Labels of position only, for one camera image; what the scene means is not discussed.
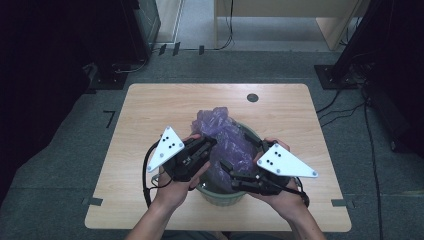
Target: plastic bag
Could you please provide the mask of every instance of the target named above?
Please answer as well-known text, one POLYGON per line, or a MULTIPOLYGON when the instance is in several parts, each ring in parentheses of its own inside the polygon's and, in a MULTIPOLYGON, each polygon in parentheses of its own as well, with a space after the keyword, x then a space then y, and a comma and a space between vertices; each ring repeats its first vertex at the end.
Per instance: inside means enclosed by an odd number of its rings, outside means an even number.
POLYGON ((233 165, 235 171, 252 172, 253 158, 257 149, 244 138, 244 131, 240 124, 228 116, 226 107, 217 107, 210 110, 200 110, 197 120, 192 122, 191 130, 202 136, 209 136, 217 140, 210 154, 210 168, 206 171, 208 189, 218 193, 233 193, 231 179, 221 168, 220 160, 226 159, 233 165))

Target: table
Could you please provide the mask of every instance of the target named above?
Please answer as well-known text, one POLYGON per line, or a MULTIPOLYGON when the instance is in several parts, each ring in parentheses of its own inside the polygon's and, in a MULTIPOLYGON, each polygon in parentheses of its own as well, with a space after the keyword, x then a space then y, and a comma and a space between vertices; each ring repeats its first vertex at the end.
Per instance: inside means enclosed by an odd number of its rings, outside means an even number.
MULTIPOLYGON (((336 174, 303 84, 134 84, 130 86, 94 192, 101 206, 90 205, 85 224, 93 229, 131 229, 147 210, 142 193, 142 164, 148 148, 170 125, 181 137, 199 110, 227 107, 230 117, 259 136, 282 139, 315 169, 317 179, 302 179, 309 207, 323 231, 349 231, 336 174), (259 97, 247 100, 249 94, 259 97)), ((148 179, 155 174, 148 174, 148 179)), ((287 222, 267 204, 249 195, 229 207, 208 203, 192 191, 171 217, 167 229, 210 231, 288 231, 287 222)))
MULTIPOLYGON (((229 17, 232 0, 214 0, 215 48, 218 17, 229 17)), ((330 50, 336 50, 353 17, 363 16, 370 0, 234 0, 233 17, 314 17, 330 50)))

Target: person's left hand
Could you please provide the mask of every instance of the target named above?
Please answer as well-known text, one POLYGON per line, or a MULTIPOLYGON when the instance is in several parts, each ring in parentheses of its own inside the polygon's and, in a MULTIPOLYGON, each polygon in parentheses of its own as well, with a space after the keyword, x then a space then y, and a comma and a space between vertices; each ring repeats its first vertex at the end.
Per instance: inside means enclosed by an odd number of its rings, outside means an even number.
MULTIPOLYGON (((186 141, 189 138, 197 139, 200 138, 200 135, 196 134, 189 136, 188 138, 183 139, 183 141, 186 141)), ((210 163, 208 161, 199 169, 189 182, 172 181, 168 186, 159 188, 153 201, 159 203, 162 207, 167 208, 168 211, 175 211, 186 199, 189 188, 195 188, 196 185, 199 184, 199 177, 209 168, 209 166, 210 163)), ((159 177, 158 186, 164 186, 171 180, 171 178, 162 167, 159 171, 164 173, 159 177)))

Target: person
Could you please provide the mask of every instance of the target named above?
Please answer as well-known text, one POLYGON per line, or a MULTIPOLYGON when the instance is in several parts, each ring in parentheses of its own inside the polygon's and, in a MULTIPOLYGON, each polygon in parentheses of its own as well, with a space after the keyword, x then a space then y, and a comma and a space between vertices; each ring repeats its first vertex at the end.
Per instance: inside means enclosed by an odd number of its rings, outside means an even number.
MULTIPOLYGON (((190 137, 199 138, 200 135, 192 135, 190 137)), ((268 142, 277 141, 282 147, 290 151, 290 147, 277 138, 265 138, 265 140, 268 142)), ((260 156, 258 154, 253 161, 256 163, 260 156)), ((159 188, 149 209, 127 235, 126 240, 161 239, 172 214, 183 204, 189 189, 193 189, 199 183, 199 177, 209 166, 210 163, 206 162, 189 182, 172 181, 167 187, 159 188)), ((170 177, 166 173, 161 174, 159 177, 159 186, 168 183, 168 181, 170 181, 170 177)), ((293 179, 290 180, 287 187, 297 190, 297 185, 293 179)), ((249 194, 254 198, 266 202, 277 211, 290 225, 295 239, 325 239, 323 232, 299 195, 286 191, 281 191, 279 195, 273 196, 249 194)), ((207 235, 206 232, 195 236, 197 237, 185 239, 200 239, 199 236, 202 236, 202 239, 215 239, 212 235, 207 235)))

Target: light wood tabletop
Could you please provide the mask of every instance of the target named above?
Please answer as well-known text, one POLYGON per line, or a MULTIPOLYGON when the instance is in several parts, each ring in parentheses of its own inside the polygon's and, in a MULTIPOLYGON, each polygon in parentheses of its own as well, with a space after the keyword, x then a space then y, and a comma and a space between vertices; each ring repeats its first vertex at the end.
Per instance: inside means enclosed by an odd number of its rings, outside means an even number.
MULTIPOLYGON (((316 179, 302 182, 309 209, 323 231, 351 228, 314 105, 303 84, 134 84, 130 86, 85 224, 93 229, 131 229, 147 210, 142 190, 143 160, 166 126, 181 137, 191 132, 199 110, 227 107, 229 116, 249 126, 261 138, 277 137, 291 152, 316 170, 316 179), (249 94, 257 102, 247 99, 249 94)), ((150 179, 155 172, 147 174, 150 179)), ((177 209, 167 226, 176 230, 289 231, 290 226, 266 203, 249 195, 228 207, 207 202, 195 190, 177 209)))

